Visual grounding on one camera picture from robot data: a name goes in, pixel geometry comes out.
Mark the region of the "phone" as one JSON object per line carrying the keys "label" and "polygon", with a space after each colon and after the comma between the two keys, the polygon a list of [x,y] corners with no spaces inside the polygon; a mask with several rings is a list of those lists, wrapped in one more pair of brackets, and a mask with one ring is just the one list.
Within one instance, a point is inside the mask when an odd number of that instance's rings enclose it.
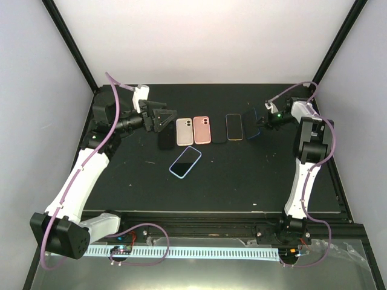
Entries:
{"label": "phone", "polygon": [[193,118],[193,137],[195,144],[211,143],[210,121],[208,116]]}
{"label": "phone", "polygon": [[187,146],[169,167],[169,172],[179,179],[184,179],[201,157],[199,150]]}
{"label": "phone", "polygon": [[175,128],[166,127],[158,133],[158,148],[160,150],[172,150],[175,147]]}
{"label": "phone", "polygon": [[176,120],[176,141],[178,146],[191,146],[194,143],[194,134],[191,118]]}

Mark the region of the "blue smartphone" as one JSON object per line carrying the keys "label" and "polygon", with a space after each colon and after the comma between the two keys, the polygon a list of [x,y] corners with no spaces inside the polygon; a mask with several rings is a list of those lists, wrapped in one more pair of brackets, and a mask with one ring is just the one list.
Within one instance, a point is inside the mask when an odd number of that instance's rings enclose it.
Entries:
{"label": "blue smartphone", "polygon": [[260,129],[257,125],[257,114],[255,108],[249,109],[242,115],[242,126],[247,140],[254,139],[260,135]]}

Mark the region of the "black smartphone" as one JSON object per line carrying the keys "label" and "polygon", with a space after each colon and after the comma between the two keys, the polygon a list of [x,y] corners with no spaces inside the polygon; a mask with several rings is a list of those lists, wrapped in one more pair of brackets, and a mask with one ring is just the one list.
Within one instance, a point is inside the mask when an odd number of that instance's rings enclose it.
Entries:
{"label": "black smartphone", "polygon": [[223,118],[211,119],[212,143],[222,144],[227,141],[226,121]]}
{"label": "black smartphone", "polygon": [[226,115],[226,131],[229,141],[243,140],[242,120],[240,114]]}

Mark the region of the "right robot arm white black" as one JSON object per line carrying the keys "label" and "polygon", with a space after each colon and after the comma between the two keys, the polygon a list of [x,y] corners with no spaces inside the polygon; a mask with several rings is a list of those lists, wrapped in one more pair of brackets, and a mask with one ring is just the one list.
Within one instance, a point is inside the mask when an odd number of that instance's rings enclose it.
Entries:
{"label": "right robot arm white black", "polygon": [[258,127],[279,129],[293,121],[298,124],[293,145],[296,164],[294,180],[275,228],[276,239],[281,244],[290,244],[303,238],[306,233],[314,180],[336,148],[334,122],[321,117],[309,100],[290,98],[281,111],[273,100],[266,101],[265,107],[267,113],[256,122]]}

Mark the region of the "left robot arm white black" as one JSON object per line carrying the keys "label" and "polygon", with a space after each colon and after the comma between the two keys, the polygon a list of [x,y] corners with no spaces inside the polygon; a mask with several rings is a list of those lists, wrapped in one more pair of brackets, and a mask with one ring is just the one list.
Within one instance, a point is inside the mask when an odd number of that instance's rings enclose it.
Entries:
{"label": "left robot arm white black", "polygon": [[82,221],[84,206],[122,136],[141,128],[159,133],[176,116],[177,112],[168,109],[166,104],[149,101],[137,92],[131,101],[123,102],[117,93],[102,92],[95,96],[95,127],[85,135],[69,177],[46,210],[34,213],[30,219],[42,257],[49,252],[79,259],[93,242],[107,236],[123,241],[129,236],[129,225],[114,211]]}

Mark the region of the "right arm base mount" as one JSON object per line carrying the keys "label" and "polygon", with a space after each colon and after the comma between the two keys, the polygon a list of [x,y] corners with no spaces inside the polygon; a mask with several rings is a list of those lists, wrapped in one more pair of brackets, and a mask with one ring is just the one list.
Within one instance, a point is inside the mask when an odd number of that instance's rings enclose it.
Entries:
{"label": "right arm base mount", "polygon": [[307,237],[307,228],[303,223],[285,225],[265,222],[256,224],[253,229],[258,244],[290,247],[305,242],[311,245],[311,239]]}

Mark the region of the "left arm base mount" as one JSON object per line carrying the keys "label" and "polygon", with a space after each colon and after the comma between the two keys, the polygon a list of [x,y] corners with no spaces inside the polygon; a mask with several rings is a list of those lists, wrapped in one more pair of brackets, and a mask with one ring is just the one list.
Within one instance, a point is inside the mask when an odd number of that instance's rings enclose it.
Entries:
{"label": "left arm base mount", "polygon": [[128,229],[121,229],[117,233],[109,234],[104,239],[111,239],[116,242],[135,242],[137,239],[137,236],[141,236],[143,234],[144,230],[147,230],[149,228],[149,225],[147,223],[142,223],[138,225],[134,225],[133,227],[130,227]]}

